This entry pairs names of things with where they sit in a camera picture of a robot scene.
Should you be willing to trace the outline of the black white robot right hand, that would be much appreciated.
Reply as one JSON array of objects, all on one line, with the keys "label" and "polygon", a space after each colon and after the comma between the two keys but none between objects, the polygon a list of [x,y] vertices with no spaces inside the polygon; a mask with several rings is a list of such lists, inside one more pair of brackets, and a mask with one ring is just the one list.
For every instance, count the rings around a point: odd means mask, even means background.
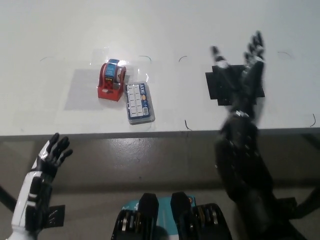
[{"label": "black white robot right hand", "polygon": [[262,33],[258,30],[252,36],[243,53],[244,69],[238,75],[222,55],[217,46],[210,47],[214,64],[231,89],[231,112],[241,116],[255,118],[254,104],[257,92],[262,86],[265,68],[265,46]]}]

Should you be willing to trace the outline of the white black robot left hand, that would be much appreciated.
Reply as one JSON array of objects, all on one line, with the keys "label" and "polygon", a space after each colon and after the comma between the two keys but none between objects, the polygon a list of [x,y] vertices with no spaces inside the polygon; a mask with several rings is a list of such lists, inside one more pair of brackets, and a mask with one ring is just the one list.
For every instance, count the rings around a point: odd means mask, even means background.
[{"label": "white black robot left hand", "polygon": [[27,172],[13,212],[13,230],[38,233],[50,217],[52,184],[62,163],[73,150],[67,136],[55,133],[42,147]]}]

